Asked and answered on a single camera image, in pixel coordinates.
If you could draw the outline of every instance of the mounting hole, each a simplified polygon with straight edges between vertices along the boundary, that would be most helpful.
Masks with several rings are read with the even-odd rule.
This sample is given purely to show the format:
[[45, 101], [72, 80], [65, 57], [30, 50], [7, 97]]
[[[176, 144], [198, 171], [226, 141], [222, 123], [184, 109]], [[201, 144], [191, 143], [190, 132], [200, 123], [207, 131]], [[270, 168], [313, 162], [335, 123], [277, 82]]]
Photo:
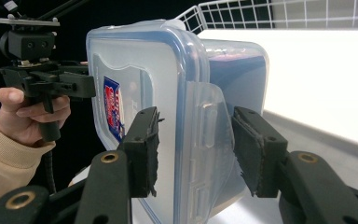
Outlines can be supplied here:
[[19, 209], [26, 206], [28, 203], [34, 200], [34, 192], [33, 191], [25, 191], [13, 195], [9, 200], [7, 200], [6, 208], [7, 209]]
[[342, 219], [344, 220], [345, 223], [348, 223], [348, 224], [358, 224], [358, 220], [354, 217], [345, 216]]
[[307, 163], [315, 163], [315, 162], [318, 161], [317, 157], [315, 157], [314, 155], [309, 154], [309, 153], [300, 153], [300, 154], [298, 154], [298, 158], [301, 161], [304, 161], [304, 162], [307, 162]]
[[118, 160], [118, 154], [116, 152], [112, 152], [101, 157], [101, 162], [103, 163], [114, 162], [116, 160]]
[[92, 224], [105, 224], [109, 221], [109, 218], [106, 215], [100, 215], [94, 218]]

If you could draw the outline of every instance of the white wire rack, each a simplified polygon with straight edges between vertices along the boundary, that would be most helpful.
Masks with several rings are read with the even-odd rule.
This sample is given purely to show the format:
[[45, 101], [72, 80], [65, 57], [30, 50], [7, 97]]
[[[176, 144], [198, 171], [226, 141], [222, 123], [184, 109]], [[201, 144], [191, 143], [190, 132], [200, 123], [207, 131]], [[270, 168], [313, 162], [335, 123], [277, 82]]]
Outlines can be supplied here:
[[358, 0], [213, 1], [176, 19], [195, 34], [206, 29], [358, 29]]

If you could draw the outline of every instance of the black background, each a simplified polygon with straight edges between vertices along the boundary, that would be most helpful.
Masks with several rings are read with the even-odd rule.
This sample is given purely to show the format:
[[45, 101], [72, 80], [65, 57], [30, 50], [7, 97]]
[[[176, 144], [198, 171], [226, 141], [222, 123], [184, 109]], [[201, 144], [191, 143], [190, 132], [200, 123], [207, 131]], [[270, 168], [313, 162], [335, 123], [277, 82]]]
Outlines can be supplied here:
[[[31, 18], [38, 18], [65, 3], [63, 0], [21, 0], [20, 11]], [[105, 25], [124, 25], [137, 21], [173, 19], [200, 0], [90, 0], [86, 5], [59, 17], [61, 27], [56, 29], [56, 49], [52, 60], [86, 61], [86, 34], [89, 30]], [[0, 18], [7, 12], [0, 8]], [[0, 37], [8, 30], [0, 24]], [[0, 67], [9, 60], [0, 52]], [[5, 83], [0, 75], [0, 87]], [[72, 114], [62, 127], [62, 138], [53, 149], [53, 168], [56, 187], [66, 188], [75, 174], [88, 166], [94, 155], [104, 151], [94, 127], [91, 100], [71, 103]], [[44, 167], [40, 165], [31, 184], [46, 186]]]

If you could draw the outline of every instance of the container label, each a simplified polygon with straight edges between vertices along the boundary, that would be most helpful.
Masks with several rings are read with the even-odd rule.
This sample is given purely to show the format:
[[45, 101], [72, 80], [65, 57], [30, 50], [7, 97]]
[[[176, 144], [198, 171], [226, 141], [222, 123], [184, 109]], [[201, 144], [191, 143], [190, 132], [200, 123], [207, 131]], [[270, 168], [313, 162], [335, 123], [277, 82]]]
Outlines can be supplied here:
[[121, 103], [120, 85], [114, 80], [105, 77], [103, 81], [104, 106], [106, 121], [110, 133], [121, 142], [124, 137], [123, 106]]

